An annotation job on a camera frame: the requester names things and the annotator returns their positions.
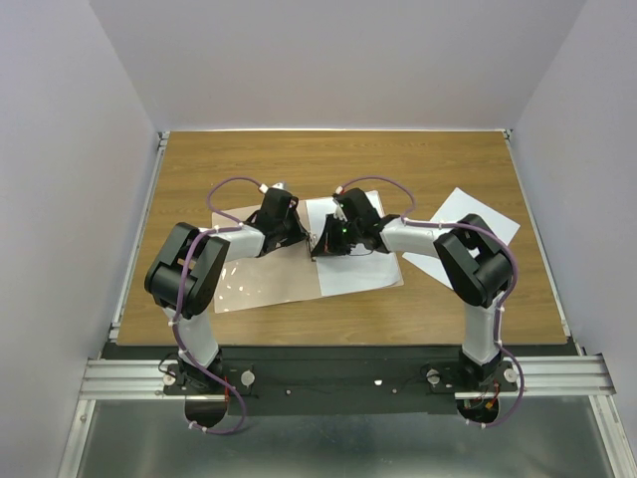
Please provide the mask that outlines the metal folder clip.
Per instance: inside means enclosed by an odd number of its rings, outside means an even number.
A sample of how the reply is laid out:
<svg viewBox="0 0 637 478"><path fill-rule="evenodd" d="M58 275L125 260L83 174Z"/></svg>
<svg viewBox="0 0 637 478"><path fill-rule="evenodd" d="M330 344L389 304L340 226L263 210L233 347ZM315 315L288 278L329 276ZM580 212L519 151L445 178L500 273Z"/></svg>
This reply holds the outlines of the metal folder clip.
<svg viewBox="0 0 637 478"><path fill-rule="evenodd" d="M308 235L308 252L310 255L310 259L314 262L317 258L315 255L315 248L318 244L319 238L316 234L310 232Z"/></svg>

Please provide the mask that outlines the beige paper folder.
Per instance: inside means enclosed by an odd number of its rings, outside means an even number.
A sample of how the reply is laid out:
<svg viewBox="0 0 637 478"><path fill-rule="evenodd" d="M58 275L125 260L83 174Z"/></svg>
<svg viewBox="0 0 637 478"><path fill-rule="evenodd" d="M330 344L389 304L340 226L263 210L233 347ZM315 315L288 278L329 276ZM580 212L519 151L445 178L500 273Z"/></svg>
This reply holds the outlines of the beige paper folder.
<svg viewBox="0 0 637 478"><path fill-rule="evenodd" d="M260 206L213 215L214 227L232 227ZM298 214L310 233L307 206L299 200ZM214 311L217 314L322 298L316 261L310 259L308 241L280 248L266 256L225 264L219 279Z"/></svg>

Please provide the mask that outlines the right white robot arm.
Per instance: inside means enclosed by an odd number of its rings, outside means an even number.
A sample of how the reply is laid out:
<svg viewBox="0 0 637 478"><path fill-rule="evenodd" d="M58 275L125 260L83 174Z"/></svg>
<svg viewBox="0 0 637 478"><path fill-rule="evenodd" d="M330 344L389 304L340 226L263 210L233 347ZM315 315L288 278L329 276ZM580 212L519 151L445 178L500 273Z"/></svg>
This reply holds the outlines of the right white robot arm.
<svg viewBox="0 0 637 478"><path fill-rule="evenodd" d="M465 304L459 381L471 390L491 382L493 364L504 351L504 301L519 274L509 247L477 214L452 223L382 216L359 188L339 188L332 201L333 212L325 216L320 236L311 242L311 257L348 256L361 245L370 252L405 252L439 260L452 290Z"/></svg>

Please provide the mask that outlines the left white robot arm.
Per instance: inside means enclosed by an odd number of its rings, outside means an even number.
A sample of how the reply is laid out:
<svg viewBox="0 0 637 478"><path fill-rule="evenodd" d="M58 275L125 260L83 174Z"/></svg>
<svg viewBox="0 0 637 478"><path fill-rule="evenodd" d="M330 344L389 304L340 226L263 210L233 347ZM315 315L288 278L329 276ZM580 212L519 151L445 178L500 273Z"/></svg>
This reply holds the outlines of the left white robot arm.
<svg viewBox="0 0 637 478"><path fill-rule="evenodd" d="M180 222L149 267L144 289L168 317L179 358L188 363L187 382L200 393L213 391L221 378L214 363L220 347L207 309L228 262L266 256L308 238L297 212L299 200L270 187L261 207L232 227L200 229Z"/></svg>

